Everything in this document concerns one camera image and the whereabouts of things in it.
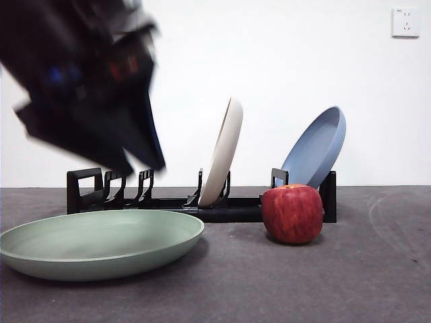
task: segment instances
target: green plate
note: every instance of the green plate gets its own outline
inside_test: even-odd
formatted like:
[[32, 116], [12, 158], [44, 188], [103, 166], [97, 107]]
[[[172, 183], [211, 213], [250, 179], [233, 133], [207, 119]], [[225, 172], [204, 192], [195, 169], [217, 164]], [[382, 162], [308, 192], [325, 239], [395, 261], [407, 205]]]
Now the green plate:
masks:
[[56, 281], [97, 281], [164, 266], [186, 254], [204, 224], [183, 213], [97, 211], [19, 225], [0, 237], [11, 268]]

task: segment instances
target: dish rack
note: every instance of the dish rack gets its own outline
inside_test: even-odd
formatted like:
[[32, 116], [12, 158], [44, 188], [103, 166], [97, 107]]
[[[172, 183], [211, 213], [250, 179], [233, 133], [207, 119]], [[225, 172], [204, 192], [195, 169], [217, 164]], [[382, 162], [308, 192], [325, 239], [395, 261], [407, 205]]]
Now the dish rack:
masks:
[[[319, 186], [319, 194], [323, 202], [323, 222], [337, 222], [336, 172], [330, 171]], [[79, 180], [94, 177], [93, 191], [81, 195]], [[289, 173], [273, 168], [271, 171], [271, 188], [275, 187], [275, 179], [289, 182]], [[121, 179], [121, 187], [110, 196], [110, 182]], [[86, 211], [117, 210], [117, 209], [156, 209], [181, 212], [197, 217], [204, 222], [262, 222], [261, 198], [230, 197], [230, 172], [226, 177], [219, 198], [211, 207], [199, 207], [198, 200], [202, 189], [202, 169], [198, 173], [197, 189], [188, 197], [156, 199], [153, 197], [154, 170], [139, 173], [137, 194], [133, 198], [125, 197], [126, 177], [114, 171], [107, 171], [102, 180], [100, 168], [75, 170], [67, 172], [67, 214]]]

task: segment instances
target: gray floor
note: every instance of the gray floor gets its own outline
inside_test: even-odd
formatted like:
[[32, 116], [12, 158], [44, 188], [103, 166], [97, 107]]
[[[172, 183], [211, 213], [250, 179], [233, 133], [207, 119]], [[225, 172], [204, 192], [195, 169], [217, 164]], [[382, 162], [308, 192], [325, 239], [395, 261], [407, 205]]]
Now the gray floor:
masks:
[[[0, 194], [1, 231], [65, 213], [64, 189]], [[1, 322], [431, 322], [431, 186], [337, 197], [338, 223], [305, 246], [274, 242], [262, 223], [208, 223], [186, 256], [125, 279], [60, 283], [2, 264]]]

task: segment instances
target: red apple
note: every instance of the red apple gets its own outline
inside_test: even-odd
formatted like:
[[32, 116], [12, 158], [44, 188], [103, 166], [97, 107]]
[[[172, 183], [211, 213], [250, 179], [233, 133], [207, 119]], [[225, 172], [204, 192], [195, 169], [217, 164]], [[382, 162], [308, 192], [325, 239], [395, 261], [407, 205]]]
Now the red apple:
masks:
[[269, 234], [277, 240], [303, 244], [322, 230], [322, 200], [317, 190], [307, 185], [272, 188], [263, 194], [262, 218]]

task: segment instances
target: wall socket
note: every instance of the wall socket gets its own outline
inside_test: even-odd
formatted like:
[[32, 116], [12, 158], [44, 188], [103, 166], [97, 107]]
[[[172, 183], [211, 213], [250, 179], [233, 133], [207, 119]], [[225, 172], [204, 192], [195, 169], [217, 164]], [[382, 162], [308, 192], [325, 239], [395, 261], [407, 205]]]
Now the wall socket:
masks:
[[412, 37], [420, 35], [419, 10], [416, 8], [392, 9], [392, 37]]

